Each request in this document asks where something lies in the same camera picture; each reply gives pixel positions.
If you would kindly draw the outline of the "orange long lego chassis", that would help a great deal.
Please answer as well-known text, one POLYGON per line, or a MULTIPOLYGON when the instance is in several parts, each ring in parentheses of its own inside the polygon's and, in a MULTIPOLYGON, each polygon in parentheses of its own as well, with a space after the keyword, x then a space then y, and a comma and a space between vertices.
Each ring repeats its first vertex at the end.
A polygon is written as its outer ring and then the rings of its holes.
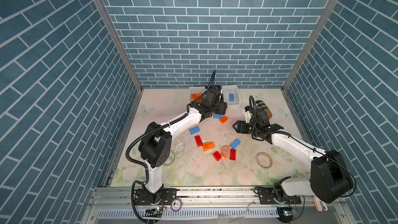
POLYGON ((192 101, 197 101, 197 102, 201 102, 201 100, 202 100, 202 93, 193 93, 193 94, 191 94, 191 100, 192 101))

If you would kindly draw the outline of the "red tall lego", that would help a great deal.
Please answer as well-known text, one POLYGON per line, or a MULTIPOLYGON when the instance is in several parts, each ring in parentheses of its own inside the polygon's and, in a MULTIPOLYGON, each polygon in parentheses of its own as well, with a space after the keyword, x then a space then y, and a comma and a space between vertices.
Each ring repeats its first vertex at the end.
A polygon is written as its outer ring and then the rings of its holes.
POLYGON ((199 135, 195 136, 194 138, 195 138, 195 141, 196 141, 198 147, 203 146, 202 139, 199 135))

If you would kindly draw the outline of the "orange arch lego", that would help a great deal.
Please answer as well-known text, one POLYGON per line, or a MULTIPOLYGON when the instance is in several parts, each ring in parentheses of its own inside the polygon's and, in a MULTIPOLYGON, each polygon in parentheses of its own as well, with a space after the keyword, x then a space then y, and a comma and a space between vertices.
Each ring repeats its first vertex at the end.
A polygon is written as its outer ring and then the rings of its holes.
POLYGON ((223 146, 222 149, 221 149, 221 155, 224 158, 228 158, 229 151, 230 151, 230 146, 228 146, 228 145, 223 146))

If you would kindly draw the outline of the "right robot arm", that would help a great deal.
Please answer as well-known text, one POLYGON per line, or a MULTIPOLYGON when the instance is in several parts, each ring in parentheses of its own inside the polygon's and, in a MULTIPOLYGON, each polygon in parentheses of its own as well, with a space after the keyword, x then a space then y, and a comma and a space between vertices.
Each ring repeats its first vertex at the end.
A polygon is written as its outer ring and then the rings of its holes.
POLYGON ((274 184, 273 194, 278 202, 294 196, 315 196, 325 203, 332 203, 340 197, 349 197, 357 188, 338 151, 312 146, 282 126, 271 124, 267 113, 260 107, 247 106, 245 120, 237 121, 233 128, 237 133, 251 135, 254 140, 282 148, 309 167, 309 179, 285 177, 274 184))

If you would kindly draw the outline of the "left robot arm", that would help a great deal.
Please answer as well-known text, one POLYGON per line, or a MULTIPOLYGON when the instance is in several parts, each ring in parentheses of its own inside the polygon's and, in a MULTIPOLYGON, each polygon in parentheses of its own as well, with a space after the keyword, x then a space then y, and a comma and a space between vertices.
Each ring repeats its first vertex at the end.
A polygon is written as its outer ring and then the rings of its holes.
POLYGON ((144 187, 151 194, 163 187, 162 166, 170 156, 172 140, 214 114, 224 115, 227 107, 222 89, 218 86, 209 87, 199 99, 188 103, 181 115, 162 124, 153 122, 147 127, 138 150, 146 170, 144 187))

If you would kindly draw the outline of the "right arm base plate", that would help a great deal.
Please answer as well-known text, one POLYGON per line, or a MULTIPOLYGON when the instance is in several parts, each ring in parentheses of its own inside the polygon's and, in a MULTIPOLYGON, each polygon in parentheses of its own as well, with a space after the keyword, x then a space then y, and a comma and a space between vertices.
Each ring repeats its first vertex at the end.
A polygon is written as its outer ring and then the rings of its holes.
POLYGON ((302 200, 299 196, 287 196, 285 193, 282 193, 282 190, 275 187, 261 187, 256 186, 253 189, 254 193, 258 195, 260 204, 262 205, 270 205, 270 204, 291 204, 291 205, 299 205, 302 203, 302 200))

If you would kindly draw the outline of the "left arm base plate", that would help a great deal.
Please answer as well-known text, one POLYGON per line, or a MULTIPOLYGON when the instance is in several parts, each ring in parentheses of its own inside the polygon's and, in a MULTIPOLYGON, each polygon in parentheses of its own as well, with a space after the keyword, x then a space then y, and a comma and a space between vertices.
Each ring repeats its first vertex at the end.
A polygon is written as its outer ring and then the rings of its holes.
POLYGON ((160 188, 157 192, 151 193, 146 187, 143 187, 135 191, 133 202, 135 205, 170 206, 176 197, 176 188, 160 188))

